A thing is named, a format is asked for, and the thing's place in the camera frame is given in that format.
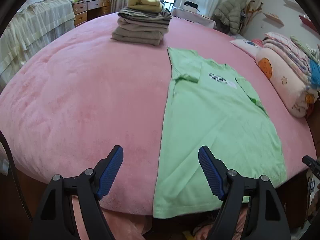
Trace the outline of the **green t-shirt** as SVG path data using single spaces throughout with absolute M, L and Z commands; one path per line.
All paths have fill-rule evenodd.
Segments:
M 242 176 L 287 180 L 281 140 L 252 85 L 227 64 L 169 48 L 165 107 L 153 216 L 168 219 L 219 209 L 199 164 L 207 146 Z

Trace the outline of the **pink cartoon rolled quilt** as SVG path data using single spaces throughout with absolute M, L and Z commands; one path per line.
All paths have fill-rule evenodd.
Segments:
M 287 110 L 297 118 L 306 116 L 318 98 L 318 91 L 305 84 L 290 65 L 270 48 L 261 49 L 255 61 Z

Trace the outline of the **blue fringed cloth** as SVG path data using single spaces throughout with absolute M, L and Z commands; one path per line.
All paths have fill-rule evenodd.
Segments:
M 314 89 L 320 88 L 320 68 L 314 60 L 310 60 L 311 86 Z

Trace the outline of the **green folded garment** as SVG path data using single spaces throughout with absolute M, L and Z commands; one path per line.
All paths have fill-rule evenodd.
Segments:
M 309 59 L 319 63 L 319 51 L 311 48 L 308 44 L 304 44 L 295 36 L 290 36 L 291 41 L 301 50 L 303 51 Z

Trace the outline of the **pink cartoon pillow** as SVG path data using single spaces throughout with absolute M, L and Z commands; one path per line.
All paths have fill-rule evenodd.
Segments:
M 257 53 L 262 50 L 262 47 L 257 45 L 256 43 L 246 40 L 246 39 L 236 39 L 231 40 L 230 43 L 237 48 L 244 51 L 247 55 L 249 55 L 251 58 L 255 59 Z

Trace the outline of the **wooden coat rack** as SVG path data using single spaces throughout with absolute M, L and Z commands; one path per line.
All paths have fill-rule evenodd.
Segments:
M 246 10 L 245 10 L 246 17 L 242 26 L 242 30 L 244 30 L 247 27 L 249 22 L 251 22 L 251 20 L 257 13 L 262 11 L 263 2 L 260 2 L 259 6 L 256 9 L 253 8 L 254 3 L 255 3 L 255 0 L 251 0 L 246 7 Z

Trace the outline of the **small table with tablecloth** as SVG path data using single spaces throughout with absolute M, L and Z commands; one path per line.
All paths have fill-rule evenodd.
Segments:
M 182 8 L 173 7 L 171 14 L 173 17 L 185 19 L 189 22 L 197 23 L 210 29 L 216 29 L 216 22 L 201 14 L 184 10 Z

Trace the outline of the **white box with black lid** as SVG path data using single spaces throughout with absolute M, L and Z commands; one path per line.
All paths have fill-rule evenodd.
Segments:
M 191 1 L 184 2 L 182 8 L 186 11 L 193 12 L 193 13 L 197 13 L 199 11 L 198 5 L 196 3 L 191 2 Z

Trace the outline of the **grey folded towel sweater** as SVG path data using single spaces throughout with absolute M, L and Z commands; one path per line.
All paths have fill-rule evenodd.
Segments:
M 160 31 L 131 31 L 117 27 L 112 32 L 112 38 L 117 41 L 159 46 L 163 40 L 163 34 Z

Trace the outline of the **beige folded sweater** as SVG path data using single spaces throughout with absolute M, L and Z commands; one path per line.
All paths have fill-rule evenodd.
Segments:
M 121 28 L 131 31 L 159 31 L 162 34 L 167 34 L 169 32 L 169 27 L 167 25 L 158 23 L 138 22 L 127 20 L 122 17 L 118 18 L 117 23 Z

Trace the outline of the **lace covered cabinet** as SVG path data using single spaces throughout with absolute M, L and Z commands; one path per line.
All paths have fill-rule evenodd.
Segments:
M 26 0 L 1 36 L 1 89 L 38 51 L 74 29 L 70 0 Z

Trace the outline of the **striped folded sweater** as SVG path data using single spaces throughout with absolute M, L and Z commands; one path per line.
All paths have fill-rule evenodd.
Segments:
M 167 9 L 161 12 L 146 12 L 125 7 L 118 12 L 118 16 L 127 20 L 147 23 L 157 23 L 162 25 L 169 25 L 171 21 L 171 13 Z

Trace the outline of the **wooden desk with drawers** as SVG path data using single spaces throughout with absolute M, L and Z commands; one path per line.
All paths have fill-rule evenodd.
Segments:
M 111 13 L 112 0 L 83 0 L 72 4 L 75 14 L 74 26 Z

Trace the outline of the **yellow folded sweater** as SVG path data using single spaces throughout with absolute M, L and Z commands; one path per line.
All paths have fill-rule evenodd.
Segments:
M 159 13 L 162 10 L 160 0 L 128 0 L 127 6 L 130 9 Z

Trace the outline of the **red wall shelf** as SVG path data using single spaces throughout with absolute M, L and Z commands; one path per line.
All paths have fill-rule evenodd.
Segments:
M 315 32 L 318 33 L 315 25 L 314 25 L 308 18 L 306 18 L 306 17 L 303 16 L 303 15 L 299 15 L 299 18 L 300 18 L 301 22 L 302 22 L 304 25 L 308 26 L 308 27 L 311 28 L 313 31 L 315 31 Z

